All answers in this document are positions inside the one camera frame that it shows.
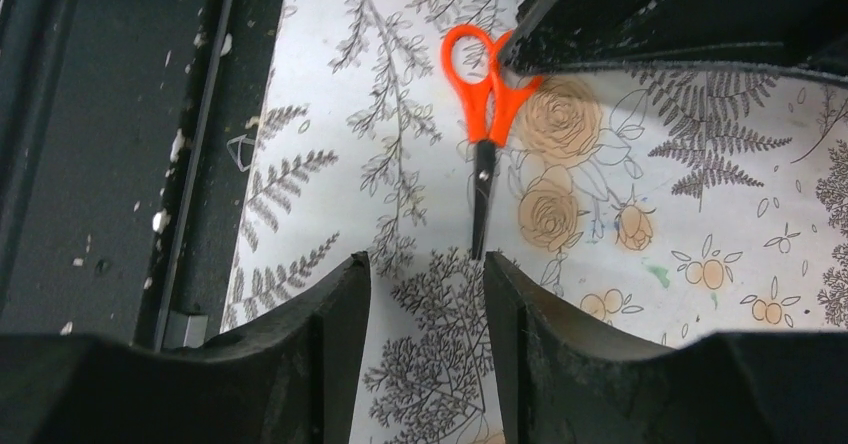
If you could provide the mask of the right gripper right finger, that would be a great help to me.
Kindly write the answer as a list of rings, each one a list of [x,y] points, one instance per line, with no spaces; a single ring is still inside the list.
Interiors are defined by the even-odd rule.
[[[843,443],[843,332],[724,332],[672,349],[491,252],[483,285],[509,443]]]

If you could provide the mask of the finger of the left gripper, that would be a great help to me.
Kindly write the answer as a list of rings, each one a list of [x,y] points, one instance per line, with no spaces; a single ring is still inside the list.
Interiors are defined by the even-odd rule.
[[[847,83],[847,0],[524,0],[498,55],[521,76],[628,66]]]

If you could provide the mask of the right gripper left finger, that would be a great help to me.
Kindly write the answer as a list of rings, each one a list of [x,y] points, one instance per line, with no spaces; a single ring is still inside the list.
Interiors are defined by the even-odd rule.
[[[366,253],[199,348],[1,339],[5,443],[345,443],[371,298]]]

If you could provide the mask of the orange handled small scissors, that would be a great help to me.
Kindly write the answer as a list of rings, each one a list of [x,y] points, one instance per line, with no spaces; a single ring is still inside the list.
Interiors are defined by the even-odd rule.
[[[482,260],[486,252],[485,240],[498,151],[506,145],[518,111],[544,82],[543,77],[535,76],[523,87],[512,87],[504,79],[498,53],[511,35],[508,31],[494,39],[476,25],[461,24],[447,32],[441,45],[442,69],[463,108],[467,140],[474,151],[470,249],[474,261]],[[480,42],[488,58],[486,74],[478,81],[466,80],[455,69],[454,47],[462,39]]]

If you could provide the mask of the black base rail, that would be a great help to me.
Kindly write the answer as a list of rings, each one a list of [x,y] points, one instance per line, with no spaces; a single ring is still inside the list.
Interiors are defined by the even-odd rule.
[[[216,335],[283,0],[1,0],[1,331]]]

